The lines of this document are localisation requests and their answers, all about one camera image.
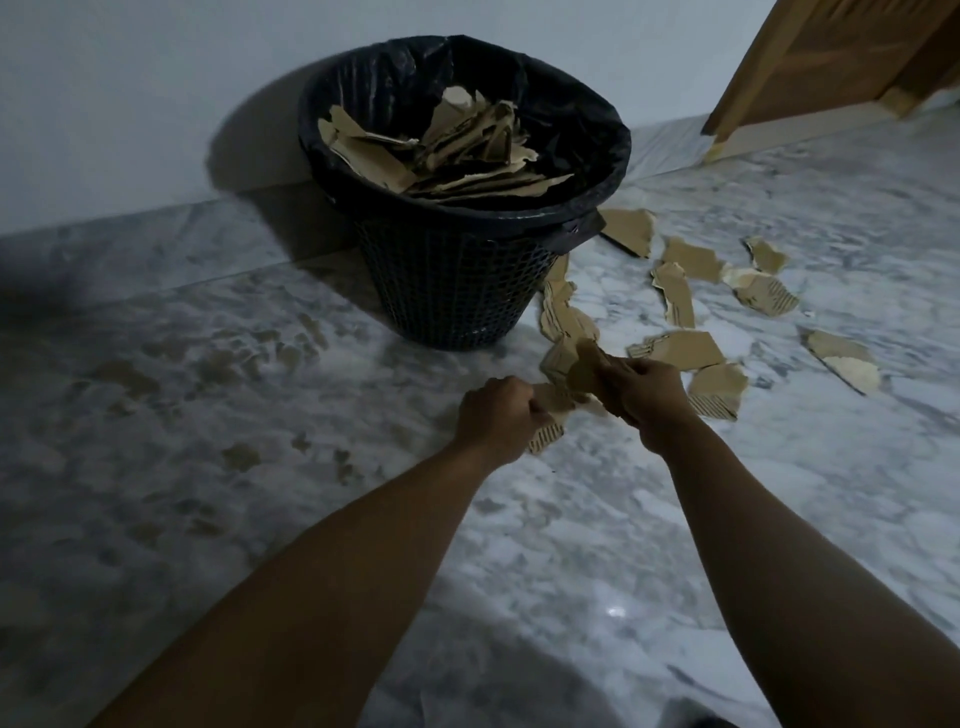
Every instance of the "wooden door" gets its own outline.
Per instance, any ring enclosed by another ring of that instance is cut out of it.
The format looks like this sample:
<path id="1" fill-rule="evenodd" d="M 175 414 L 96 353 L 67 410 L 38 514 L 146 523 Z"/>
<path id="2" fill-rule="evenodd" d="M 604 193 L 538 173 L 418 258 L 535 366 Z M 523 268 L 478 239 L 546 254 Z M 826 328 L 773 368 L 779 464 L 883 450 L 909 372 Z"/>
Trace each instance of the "wooden door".
<path id="1" fill-rule="evenodd" d="M 879 98 L 960 0 L 778 0 L 704 128 Z"/>
<path id="2" fill-rule="evenodd" d="M 880 103 L 904 116 L 934 91 L 953 85 L 960 85 L 960 7 L 900 71 Z"/>

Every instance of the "marble floor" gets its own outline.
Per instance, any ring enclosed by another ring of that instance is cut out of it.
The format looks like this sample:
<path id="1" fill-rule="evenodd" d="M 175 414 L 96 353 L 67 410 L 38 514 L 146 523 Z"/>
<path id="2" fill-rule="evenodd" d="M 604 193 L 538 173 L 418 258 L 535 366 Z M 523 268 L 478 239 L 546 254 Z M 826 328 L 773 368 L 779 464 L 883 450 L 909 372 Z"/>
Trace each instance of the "marble floor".
<path id="1" fill-rule="evenodd" d="M 790 507 L 960 641 L 960 109 L 627 181 L 662 233 L 803 299 L 777 320 L 694 281 L 749 389 L 727 441 Z M 665 329 L 650 262 L 572 256 L 610 351 Z M 538 377 L 531 304 L 489 351 L 385 326 L 355 251 L 0 330 L 0 724 L 84 725 L 308 524 L 448 436 L 463 391 Z M 861 397 L 799 342 L 873 351 Z M 587 411 L 483 487 L 366 726 L 775 725 L 724 629 L 665 467 Z"/>

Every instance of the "left hand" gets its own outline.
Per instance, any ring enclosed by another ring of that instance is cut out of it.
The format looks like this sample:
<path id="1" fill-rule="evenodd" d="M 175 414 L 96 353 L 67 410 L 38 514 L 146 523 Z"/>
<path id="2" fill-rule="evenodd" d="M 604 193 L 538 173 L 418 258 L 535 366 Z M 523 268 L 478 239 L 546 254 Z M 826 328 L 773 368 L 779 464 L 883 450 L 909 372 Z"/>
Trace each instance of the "left hand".
<path id="1" fill-rule="evenodd" d="M 488 379 L 465 394 L 452 447 L 480 454 L 493 471 L 517 460 L 537 430 L 551 422 L 523 379 Z"/>

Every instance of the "baseboard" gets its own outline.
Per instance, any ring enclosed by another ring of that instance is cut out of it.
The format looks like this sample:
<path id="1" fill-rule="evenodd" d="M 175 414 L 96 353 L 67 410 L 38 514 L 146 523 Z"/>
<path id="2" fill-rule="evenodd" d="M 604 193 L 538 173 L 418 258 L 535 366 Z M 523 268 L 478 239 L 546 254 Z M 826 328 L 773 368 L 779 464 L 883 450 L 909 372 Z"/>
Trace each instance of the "baseboard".
<path id="1" fill-rule="evenodd" d="M 688 116 L 631 130 L 634 149 L 625 182 L 699 164 L 713 143 L 712 136 L 702 134 L 708 117 Z"/>
<path id="2" fill-rule="evenodd" d="M 870 102 L 791 116 L 762 124 L 750 124 L 734 131 L 723 148 L 709 161 L 782 147 L 785 144 L 845 132 L 849 129 L 878 124 L 881 121 L 892 121 L 896 118 L 897 115 L 890 109 L 876 102 Z"/>
<path id="3" fill-rule="evenodd" d="M 332 253 L 349 225 L 312 182 L 0 237 L 0 315 L 72 312 Z"/>

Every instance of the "white wall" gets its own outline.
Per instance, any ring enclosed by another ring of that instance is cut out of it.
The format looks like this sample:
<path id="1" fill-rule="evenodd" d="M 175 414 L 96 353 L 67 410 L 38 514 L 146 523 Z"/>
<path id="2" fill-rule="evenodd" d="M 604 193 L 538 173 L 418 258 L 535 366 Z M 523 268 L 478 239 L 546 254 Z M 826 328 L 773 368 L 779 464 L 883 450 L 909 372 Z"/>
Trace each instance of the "white wall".
<path id="1" fill-rule="evenodd" d="M 0 234 L 303 179 L 290 84 L 261 94 L 216 183 L 211 142 L 258 89 L 392 36 L 524 51 L 629 126 L 707 113 L 773 2 L 0 0 Z"/>

